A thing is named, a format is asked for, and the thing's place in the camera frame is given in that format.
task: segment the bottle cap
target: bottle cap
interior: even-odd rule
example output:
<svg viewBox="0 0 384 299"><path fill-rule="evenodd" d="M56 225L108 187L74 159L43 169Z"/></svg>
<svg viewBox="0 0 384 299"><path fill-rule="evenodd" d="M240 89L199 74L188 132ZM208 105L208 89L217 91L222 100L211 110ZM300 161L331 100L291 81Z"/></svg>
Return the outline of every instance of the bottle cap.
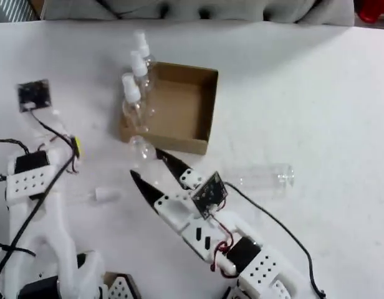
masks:
<svg viewBox="0 0 384 299"><path fill-rule="evenodd" d="M146 62L138 51L131 51L131 67L136 77L143 77L148 73Z"/></svg>
<svg viewBox="0 0 384 299"><path fill-rule="evenodd" d="M127 103L135 103L141 99L141 93L138 86L135 84L134 76L131 73L126 73L122 77L125 100Z"/></svg>
<svg viewBox="0 0 384 299"><path fill-rule="evenodd" d="M135 40L137 41L137 49L141 53L143 58L148 57L150 55L149 45L146 41L145 31L136 30L134 32Z"/></svg>

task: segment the white tabletop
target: white tabletop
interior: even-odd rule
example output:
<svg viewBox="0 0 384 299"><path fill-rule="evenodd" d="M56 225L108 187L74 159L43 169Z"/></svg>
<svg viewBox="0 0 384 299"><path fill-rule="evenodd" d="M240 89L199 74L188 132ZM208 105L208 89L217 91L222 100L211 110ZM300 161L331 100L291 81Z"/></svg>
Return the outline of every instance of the white tabletop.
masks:
<svg viewBox="0 0 384 299"><path fill-rule="evenodd" d="M143 298L217 299L228 283L131 182L128 151L117 138L119 75L129 62L132 32L141 27L158 60L219 70L207 155L176 155L203 173L292 164L296 182L287 197L257 201L310 250L328 298L384 298L381 30L266 22L0 24L0 138L31 140L14 86L48 78L55 108L85 151L80 175L68 179L69 202L97 186L126 192L123 201L104 206L69 205L79 249L97 249L108 270L131 273ZM0 172L5 157L0 151ZM3 194L0 183L0 241L7 242ZM237 196L227 208L308 275L305 255L270 219Z"/></svg>

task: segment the white 3d-printed part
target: white 3d-printed part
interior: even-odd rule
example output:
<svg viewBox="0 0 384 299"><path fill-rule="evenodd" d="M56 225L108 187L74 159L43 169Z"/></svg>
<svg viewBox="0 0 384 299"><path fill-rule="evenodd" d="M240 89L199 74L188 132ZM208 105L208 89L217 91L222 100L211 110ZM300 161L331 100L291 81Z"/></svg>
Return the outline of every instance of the white 3d-printed part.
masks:
<svg viewBox="0 0 384 299"><path fill-rule="evenodd" d="M263 247L254 260L243 270L240 277L248 284L254 285L260 293L264 293L279 274L279 261L272 252Z"/></svg>
<svg viewBox="0 0 384 299"><path fill-rule="evenodd" d="M43 193L56 174L54 165L13 174L7 177L6 199L13 199Z"/></svg>
<svg viewBox="0 0 384 299"><path fill-rule="evenodd" d="M272 285L272 290L276 298L278 299L291 299L289 292L286 290L286 287L280 280L276 280Z"/></svg>
<svg viewBox="0 0 384 299"><path fill-rule="evenodd" d="M204 178L195 170L188 169L180 177L180 181L190 189L194 190L198 187L203 181Z"/></svg>
<svg viewBox="0 0 384 299"><path fill-rule="evenodd" d="M124 277L117 277L108 292L109 299L133 299L130 288Z"/></svg>

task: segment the cardboard box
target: cardboard box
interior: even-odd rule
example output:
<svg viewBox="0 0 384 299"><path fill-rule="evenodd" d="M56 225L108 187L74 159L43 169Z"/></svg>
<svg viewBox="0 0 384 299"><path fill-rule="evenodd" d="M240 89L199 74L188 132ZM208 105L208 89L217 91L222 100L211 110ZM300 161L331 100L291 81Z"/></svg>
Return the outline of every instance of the cardboard box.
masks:
<svg viewBox="0 0 384 299"><path fill-rule="evenodd" d="M149 132L129 128L122 116L120 136L128 142L141 135L163 150L205 154L208 147L218 71L187 65L159 62L152 104L156 110L149 116Z"/></svg>

